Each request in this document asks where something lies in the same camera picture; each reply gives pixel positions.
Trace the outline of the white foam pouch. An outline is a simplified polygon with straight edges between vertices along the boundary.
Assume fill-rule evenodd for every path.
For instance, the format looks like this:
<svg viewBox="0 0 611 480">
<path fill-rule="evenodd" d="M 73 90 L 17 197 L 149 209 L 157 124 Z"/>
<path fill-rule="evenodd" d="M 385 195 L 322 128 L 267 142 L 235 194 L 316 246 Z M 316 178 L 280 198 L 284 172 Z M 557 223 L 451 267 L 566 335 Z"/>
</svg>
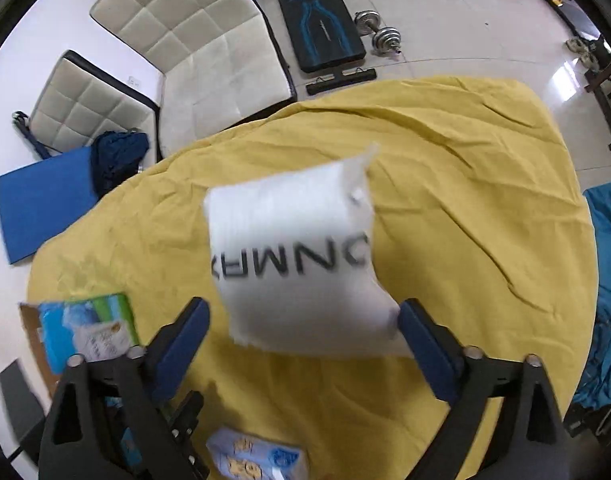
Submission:
<svg viewBox="0 0 611 480">
<path fill-rule="evenodd" d="M 210 188 L 211 274 L 236 344 L 295 356 L 409 356 L 400 307 L 371 258 L 375 154 Z"/>
</svg>

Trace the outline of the cardboard box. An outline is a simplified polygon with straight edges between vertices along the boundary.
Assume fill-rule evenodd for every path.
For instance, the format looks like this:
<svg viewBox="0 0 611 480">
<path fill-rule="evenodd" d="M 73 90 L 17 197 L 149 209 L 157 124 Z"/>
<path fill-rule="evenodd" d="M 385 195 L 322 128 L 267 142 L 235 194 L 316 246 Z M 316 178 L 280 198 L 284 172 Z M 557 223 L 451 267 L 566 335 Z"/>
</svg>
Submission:
<svg viewBox="0 0 611 480">
<path fill-rule="evenodd" d="M 67 361 L 115 359 L 137 346 L 130 301 L 122 292 L 90 299 L 21 304 L 21 322 L 48 392 L 56 391 Z"/>
</svg>

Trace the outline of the teal blanket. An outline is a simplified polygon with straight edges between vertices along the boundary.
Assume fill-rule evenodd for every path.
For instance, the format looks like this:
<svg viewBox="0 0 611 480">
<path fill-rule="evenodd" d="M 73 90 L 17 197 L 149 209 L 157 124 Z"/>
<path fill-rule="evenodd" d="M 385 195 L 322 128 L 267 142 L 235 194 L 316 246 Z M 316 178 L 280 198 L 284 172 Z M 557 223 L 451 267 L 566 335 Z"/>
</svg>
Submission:
<svg viewBox="0 0 611 480">
<path fill-rule="evenodd" d="M 595 229 L 598 295 L 593 338 L 575 403 L 598 410 L 611 404 L 611 182 L 584 192 Z"/>
</svg>

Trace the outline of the yellow tablecloth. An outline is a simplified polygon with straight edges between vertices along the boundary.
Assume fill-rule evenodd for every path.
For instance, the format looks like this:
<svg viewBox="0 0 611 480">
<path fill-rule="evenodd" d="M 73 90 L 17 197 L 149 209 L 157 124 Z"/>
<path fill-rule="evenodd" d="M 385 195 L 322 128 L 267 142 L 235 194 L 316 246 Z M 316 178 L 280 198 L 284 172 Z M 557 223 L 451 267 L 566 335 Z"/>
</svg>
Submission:
<svg viewBox="0 0 611 480">
<path fill-rule="evenodd" d="M 447 414 L 406 358 L 331 360 L 240 347 L 210 273 L 209 188 L 379 151 L 368 170 L 376 273 L 463 344 L 540 356 L 561 408 L 589 353 L 594 228 L 554 119 L 508 79 L 385 80 L 292 104 L 197 141 L 124 182 L 33 258 L 33 304 L 123 292 L 152 338 L 193 297 L 211 324 L 185 387 L 194 441 L 228 426 L 307 453 L 315 479 L 402 479 Z"/>
</svg>

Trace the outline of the blue folded mat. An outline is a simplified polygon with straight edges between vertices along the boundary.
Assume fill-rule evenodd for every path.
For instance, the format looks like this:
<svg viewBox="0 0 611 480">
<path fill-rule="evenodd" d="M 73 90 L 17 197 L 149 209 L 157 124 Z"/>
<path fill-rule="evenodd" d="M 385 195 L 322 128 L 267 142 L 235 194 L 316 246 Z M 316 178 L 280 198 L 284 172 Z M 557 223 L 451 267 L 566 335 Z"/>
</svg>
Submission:
<svg viewBox="0 0 611 480">
<path fill-rule="evenodd" d="M 97 202 L 89 148 L 2 174 L 0 226 L 8 262 L 34 255 Z"/>
</svg>

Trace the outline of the dark blue cloth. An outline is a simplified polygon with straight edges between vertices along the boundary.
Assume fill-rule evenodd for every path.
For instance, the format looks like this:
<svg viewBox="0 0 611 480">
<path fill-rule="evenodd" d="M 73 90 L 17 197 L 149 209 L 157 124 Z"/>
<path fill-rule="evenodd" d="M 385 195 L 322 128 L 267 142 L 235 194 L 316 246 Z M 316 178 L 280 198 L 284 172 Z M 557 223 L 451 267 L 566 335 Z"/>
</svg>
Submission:
<svg viewBox="0 0 611 480">
<path fill-rule="evenodd" d="M 135 176 L 149 151 L 142 131 L 106 131 L 91 145 L 91 174 L 96 195 L 102 198 Z"/>
</svg>

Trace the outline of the left white quilted chair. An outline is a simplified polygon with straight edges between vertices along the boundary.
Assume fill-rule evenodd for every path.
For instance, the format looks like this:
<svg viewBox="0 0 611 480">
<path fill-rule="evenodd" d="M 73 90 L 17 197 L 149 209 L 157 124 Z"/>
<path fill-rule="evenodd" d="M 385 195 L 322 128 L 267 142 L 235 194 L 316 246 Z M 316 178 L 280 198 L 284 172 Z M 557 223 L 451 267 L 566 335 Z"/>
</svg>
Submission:
<svg viewBox="0 0 611 480">
<path fill-rule="evenodd" d="M 107 131 L 137 131 L 148 136 L 146 167 L 161 159 L 159 106 L 82 55 L 66 51 L 55 64 L 26 119 L 33 139 L 65 153 L 90 146 Z"/>
</svg>

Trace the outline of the white quilted chair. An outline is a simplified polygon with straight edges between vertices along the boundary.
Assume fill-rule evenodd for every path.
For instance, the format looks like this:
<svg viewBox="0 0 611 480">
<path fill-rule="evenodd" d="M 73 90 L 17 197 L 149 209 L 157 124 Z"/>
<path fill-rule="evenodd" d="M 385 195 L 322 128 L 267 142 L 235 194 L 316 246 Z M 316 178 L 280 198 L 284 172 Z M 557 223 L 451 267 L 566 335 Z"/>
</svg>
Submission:
<svg viewBox="0 0 611 480">
<path fill-rule="evenodd" d="M 90 15 L 161 73 L 162 156 L 296 102 L 256 0 L 97 0 Z"/>
<path fill-rule="evenodd" d="M 66 51 L 55 64 L 26 119 L 33 139 L 65 153 L 90 146 L 107 131 L 137 131 L 148 136 L 146 167 L 161 159 L 159 106 L 82 55 Z"/>
</svg>

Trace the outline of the right white quilted chair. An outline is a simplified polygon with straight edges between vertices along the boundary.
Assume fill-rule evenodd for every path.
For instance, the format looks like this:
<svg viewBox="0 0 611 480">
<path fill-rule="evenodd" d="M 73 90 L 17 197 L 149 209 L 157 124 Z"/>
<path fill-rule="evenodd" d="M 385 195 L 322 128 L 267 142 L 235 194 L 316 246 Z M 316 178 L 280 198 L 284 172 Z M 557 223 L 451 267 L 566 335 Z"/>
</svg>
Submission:
<svg viewBox="0 0 611 480">
<path fill-rule="evenodd" d="M 256 0 L 97 0 L 90 15 L 161 73 L 162 156 L 296 102 Z"/>
</svg>

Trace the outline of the chrome dumbbell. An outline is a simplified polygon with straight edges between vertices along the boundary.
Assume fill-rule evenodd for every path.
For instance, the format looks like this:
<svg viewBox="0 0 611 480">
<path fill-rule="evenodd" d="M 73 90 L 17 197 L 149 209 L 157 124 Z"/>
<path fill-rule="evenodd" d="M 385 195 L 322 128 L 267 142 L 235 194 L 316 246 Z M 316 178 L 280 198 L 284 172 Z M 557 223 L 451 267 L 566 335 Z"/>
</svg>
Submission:
<svg viewBox="0 0 611 480">
<path fill-rule="evenodd" d="M 376 10 L 357 12 L 353 22 L 361 36 L 371 37 L 371 46 L 377 54 L 401 53 L 400 30 L 392 26 L 383 26 L 380 14 Z"/>
</svg>

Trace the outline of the black blue exercise bench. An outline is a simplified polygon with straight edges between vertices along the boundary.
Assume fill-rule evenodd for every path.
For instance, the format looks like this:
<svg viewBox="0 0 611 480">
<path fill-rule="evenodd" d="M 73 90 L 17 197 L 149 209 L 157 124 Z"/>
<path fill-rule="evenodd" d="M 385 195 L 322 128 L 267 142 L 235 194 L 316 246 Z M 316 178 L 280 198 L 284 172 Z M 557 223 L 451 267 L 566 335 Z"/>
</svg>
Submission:
<svg viewBox="0 0 611 480">
<path fill-rule="evenodd" d="M 316 96 L 351 84 L 372 81 L 376 70 L 358 68 L 351 74 L 343 66 L 362 61 L 366 51 L 343 0 L 278 0 L 300 70 L 306 74 L 328 70 L 331 76 L 307 84 Z"/>
</svg>

